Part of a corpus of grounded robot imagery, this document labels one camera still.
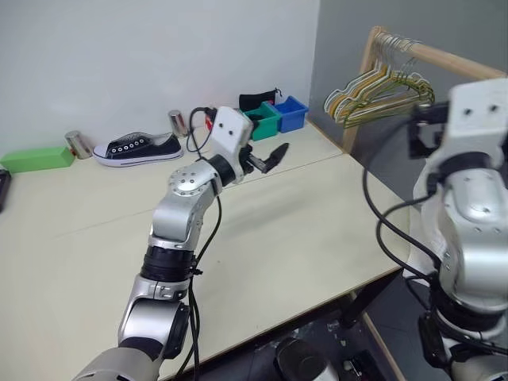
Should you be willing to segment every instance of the blue bin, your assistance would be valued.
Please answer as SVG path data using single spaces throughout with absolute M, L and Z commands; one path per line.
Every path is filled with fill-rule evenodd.
M 270 105 L 280 115 L 279 131 L 288 133 L 303 127 L 305 114 L 309 108 L 294 97 L 287 97 L 286 101 L 277 105 Z

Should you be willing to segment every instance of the table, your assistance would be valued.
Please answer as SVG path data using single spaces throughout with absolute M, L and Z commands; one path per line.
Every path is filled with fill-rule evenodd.
M 273 173 L 253 174 L 221 196 L 223 222 L 195 280 L 202 360 L 397 268 L 375 242 L 361 166 L 309 124 L 256 142 L 254 152 L 266 157 L 285 141 L 290 151 Z M 152 208 L 169 174 L 192 160 L 122 169 L 84 160 L 13 179 L 0 214 L 3 379 L 71 379 L 116 345 Z M 400 202 L 377 179 L 370 187 L 379 208 Z M 201 242 L 216 216 L 211 206 Z M 393 222 L 407 229 L 407 212 Z M 406 243 L 385 239 L 407 258 Z M 179 368 L 190 343 L 161 376 Z

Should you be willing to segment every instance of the black sneaker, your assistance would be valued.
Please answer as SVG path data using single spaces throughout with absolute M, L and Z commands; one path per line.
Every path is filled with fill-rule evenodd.
M 173 160 L 183 156 L 183 150 L 175 135 L 149 135 L 130 133 L 109 144 L 94 148 L 94 158 L 110 167 L 128 167 L 156 161 Z

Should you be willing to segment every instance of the silver cylinder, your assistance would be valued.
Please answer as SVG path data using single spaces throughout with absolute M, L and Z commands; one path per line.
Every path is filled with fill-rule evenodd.
M 92 156 L 90 146 L 83 139 L 79 131 L 70 131 L 65 134 L 65 140 L 78 159 L 87 159 Z
M 185 121 L 183 120 L 182 113 L 178 110 L 171 110 L 167 113 L 169 116 L 169 120 L 171 122 L 171 127 L 173 128 L 173 133 L 176 137 L 186 137 L 188 134 L 187 127 L 185 126 Z

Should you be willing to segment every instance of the silver robotic arm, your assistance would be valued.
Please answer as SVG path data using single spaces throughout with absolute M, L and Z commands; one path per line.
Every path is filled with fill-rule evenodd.
M 430 285 L 431 311 L 419 321 L 425 358 L 455 380 L 508 379 L 508 357 L 492 347 L 508 309 L 508 190 L 498 171 L 508 79 L 454 87 L 447 113 L 435 110 L 415 119 L 447 122 L 421 177 L 438 183 L 436 223 L 446 243 Z M 506 351 L 508 343 L 498 344 Z
M 217 111 L 210 136 L 215 156 L 175 171 L 153 214 L 148 249 L 118 330 L 118 347 L 108 349 L 73 380 L 153 381 L 164 360 L 180 354 L 190 309 L 182 299 L 196 273 L 194 250 L 203 217 L 222 188 L 239 183 L 257 167 L 270 171 L 288 144 L 263 161 L 251 154 L 252 122 L 229 107 Z

